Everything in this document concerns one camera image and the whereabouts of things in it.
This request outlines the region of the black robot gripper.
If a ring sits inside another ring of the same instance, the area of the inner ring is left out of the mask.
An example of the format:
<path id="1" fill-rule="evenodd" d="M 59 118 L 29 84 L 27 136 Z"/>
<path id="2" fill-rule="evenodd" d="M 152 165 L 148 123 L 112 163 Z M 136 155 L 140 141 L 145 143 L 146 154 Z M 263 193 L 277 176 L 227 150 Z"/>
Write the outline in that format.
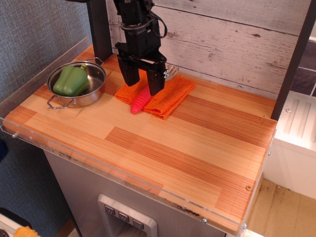
<path id="1" fill-rule="evenodd" d="M 122 24 L 126 42 L 117 42 L 118 64 L 128 86 L 139 82 L 139 70 L 146 71 L 152 96 L 164 89 L 165 63 L 167 58 L 160 53 L 161 39 L 158 23 L 128 26 Z"/>

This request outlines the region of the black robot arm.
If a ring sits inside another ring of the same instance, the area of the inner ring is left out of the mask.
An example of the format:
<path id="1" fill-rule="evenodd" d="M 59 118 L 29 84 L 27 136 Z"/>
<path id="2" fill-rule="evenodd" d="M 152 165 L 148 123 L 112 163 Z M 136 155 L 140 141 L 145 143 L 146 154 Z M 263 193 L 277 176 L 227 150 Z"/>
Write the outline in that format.
<path id="1" fill-rule="evenodd" d="M 121 28 L 126 42 L 118 42 L 118 64 L 124 81 L 128 86 L 139 82 L 139 71 L 147 74 L 150 94 L 156 95 L 164 89 L 167 69 L 167 58 L 159 48 L 161 39 L 167 35 L 164 26 L 160 34 L 159 21 L 162 19 L 152 12 L 151 0 L 116 0 L 114 1 L 118 15 L 121 16 Z"/>

